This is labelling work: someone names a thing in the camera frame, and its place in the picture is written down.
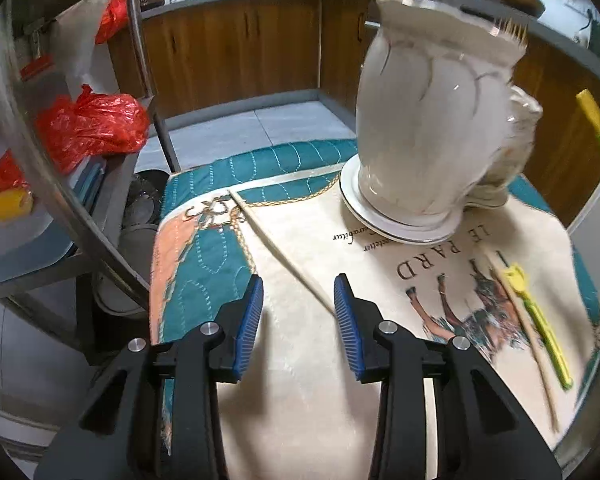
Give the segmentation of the yellow plastic utensil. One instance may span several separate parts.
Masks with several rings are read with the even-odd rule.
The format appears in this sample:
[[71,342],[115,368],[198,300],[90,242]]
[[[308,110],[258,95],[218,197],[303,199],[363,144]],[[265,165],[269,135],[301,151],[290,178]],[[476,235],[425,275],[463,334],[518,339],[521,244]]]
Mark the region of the yellow plastic utensil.
[[600,144],[600,107],[588,89],[583,89],[577,94],[577,102],[585,117],[593,126],[597,142]]
[[553,327],[550,326],[550,323],[547,321],[543,310],[530,294],[524,270],[522,270],[522,267],[518,266],[518,264],[512,264],[511,266],[506,266],[504,269],[504,276],[516,296],[522,300],[524,308],[528,312],[528,315],[530,315],[536,330],[540,334],[562,388],[564,390],[571,389],[573,386],[573,378],[564,352],[562,351],[562,346],[559,344]]

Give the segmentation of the patterned quilted table mat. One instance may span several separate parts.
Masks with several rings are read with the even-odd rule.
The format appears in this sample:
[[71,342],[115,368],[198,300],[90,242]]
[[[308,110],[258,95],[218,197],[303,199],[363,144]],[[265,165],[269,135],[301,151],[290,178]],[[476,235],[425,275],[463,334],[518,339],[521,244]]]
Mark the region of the patterned quilted table mat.
[[173,176],[151,338],[182,338],[262,283],[218,389],[232,479],[568,477],[600,437],[600,300],[538,192],[514,180],[447,240],[403,245],[343,200],[352,140]]

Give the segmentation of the yellow container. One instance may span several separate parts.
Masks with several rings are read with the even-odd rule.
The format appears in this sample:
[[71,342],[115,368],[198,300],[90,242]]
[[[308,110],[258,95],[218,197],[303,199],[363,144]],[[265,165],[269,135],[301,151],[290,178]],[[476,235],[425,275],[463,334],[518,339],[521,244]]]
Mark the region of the yellow container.
[[10,188],[0,192],[0,222],[27,216],[33,204],[33,195],[27,188]]

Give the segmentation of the stainless steel shelf rack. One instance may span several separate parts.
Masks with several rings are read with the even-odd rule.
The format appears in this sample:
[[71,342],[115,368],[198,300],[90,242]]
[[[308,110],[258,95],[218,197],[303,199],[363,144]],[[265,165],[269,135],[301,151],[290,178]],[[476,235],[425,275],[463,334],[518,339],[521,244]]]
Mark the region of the stainless steel shelf rack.
[[140,95],[75,96],[62,78],[86,73],[111,0],[0,0],[0,192],[19,188],[76,251],[53,255],[39,240],[16,252],[0,243],[0,297],[15,300],[83,273],[102,274],[146,309],[149,285],[118,247],[137,154],[157,133],[164,159],[179,170],[142,31],[140,0],[123,0]]

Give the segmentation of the white ceramic double utensil holder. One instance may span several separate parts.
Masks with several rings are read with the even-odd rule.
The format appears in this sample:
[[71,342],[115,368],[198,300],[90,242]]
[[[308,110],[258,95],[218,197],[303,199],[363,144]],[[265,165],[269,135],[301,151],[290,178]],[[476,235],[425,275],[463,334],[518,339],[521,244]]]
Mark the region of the white ceramic double utensil holder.
[[340,191],[364,226],[403,244],[451,237],[466,207],[506,204],[542,107],[513,84],[524,52],[440,1],[377,0],[356,96],[358,152]]

